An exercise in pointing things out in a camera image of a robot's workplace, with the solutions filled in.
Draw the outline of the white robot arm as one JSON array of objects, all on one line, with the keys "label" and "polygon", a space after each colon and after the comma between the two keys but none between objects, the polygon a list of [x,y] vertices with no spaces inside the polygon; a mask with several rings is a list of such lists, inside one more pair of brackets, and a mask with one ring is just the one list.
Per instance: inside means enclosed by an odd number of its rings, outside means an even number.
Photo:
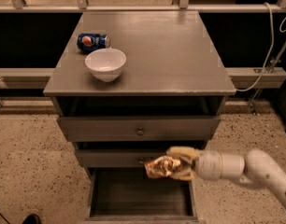
[{"label": "white robot arm", "polygon": [[261,149],[250,150],[245,156],[241,156],[217,150],[171,147],[166,154],[183,161],[182,168],[170,176],[173,179],[227,179],[245,188],[266,187],[286,209],[286,173]]}]

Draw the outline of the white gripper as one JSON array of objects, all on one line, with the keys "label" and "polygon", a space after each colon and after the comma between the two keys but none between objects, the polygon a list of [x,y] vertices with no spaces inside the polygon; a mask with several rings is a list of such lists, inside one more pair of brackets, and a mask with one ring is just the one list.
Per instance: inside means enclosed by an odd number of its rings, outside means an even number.
[{"label": "white gripper", "polygon": [[195,171],[191,167],[173,173],[170,178],[181,181],[192,181],[196,174],[205,180],[239,179],[243,175],[245,161],[242,156],[221,153],[216,150],[203,151],[193,147],[170,147],[166,154],[180,158],[192,165],[195,160]]}]

